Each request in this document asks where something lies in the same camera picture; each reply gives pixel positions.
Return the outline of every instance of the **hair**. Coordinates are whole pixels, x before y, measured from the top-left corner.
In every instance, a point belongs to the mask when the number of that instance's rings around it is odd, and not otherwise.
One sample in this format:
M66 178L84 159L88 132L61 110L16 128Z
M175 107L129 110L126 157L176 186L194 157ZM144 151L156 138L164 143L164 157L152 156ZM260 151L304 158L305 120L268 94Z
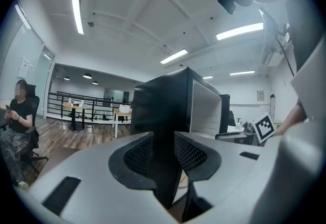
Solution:
M25 91L27 92L27 82L24 79L18 81L16 85L18 84L20 85L20 89L25 89Z

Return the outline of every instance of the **shoe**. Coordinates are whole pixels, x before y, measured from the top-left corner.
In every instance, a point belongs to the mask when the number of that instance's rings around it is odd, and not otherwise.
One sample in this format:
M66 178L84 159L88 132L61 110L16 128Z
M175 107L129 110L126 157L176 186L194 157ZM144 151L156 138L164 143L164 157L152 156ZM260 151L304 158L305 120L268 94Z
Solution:
M20 189L23 189L23 190L25 190L25 191L28 191L29 190L29 185L26 183L26 182L24 182L24 181L17 181L17 186L18 186L18 188L20 188Z

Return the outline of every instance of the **table leg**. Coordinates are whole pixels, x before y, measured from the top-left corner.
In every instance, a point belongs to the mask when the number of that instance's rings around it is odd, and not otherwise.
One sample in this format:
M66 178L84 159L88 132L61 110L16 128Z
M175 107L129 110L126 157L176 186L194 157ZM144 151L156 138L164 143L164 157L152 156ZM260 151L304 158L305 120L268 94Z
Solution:
M75 108L71 109L71 125L72 125L72 129L75 131L76 130L76 109Z
M115 117L114 117L114 112L113 112L113 117L112 117L112 128L114 128L114 121L116 120Z
M118 138L118 116L116 115L116 129L115 129L115 138Z
M84 121L84 117L85 117L85 109L83 109L83 118L82 118L82 122L81 122L81 127L82 127L82 129L84 130L84 128L85 128L85 121Z

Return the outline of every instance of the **paper notice on glass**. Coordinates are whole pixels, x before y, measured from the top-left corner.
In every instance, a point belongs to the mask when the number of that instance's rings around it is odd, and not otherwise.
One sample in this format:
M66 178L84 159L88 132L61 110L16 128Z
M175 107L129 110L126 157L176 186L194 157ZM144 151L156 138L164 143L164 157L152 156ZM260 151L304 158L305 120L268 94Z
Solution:
M27 59L22 58L17 77L26 79L29 68L30 62Z

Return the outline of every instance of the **round wooden table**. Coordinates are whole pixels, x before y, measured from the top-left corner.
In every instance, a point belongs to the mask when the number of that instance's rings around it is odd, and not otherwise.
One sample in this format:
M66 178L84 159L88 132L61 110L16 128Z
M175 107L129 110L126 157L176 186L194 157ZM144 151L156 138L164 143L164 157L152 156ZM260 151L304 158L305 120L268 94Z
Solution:
M67 107L67 108L71 108L71 126L69 126L70 130L73 131L81 131L84 130L85 128L85 122L84 122L84 115L85 115L85 109L92 109L91 106L71 106L71 103L63 103L62 106ZM82 122L81 125L80 124L76 124L76 109L81 109L83 110L83 115L82 115Z

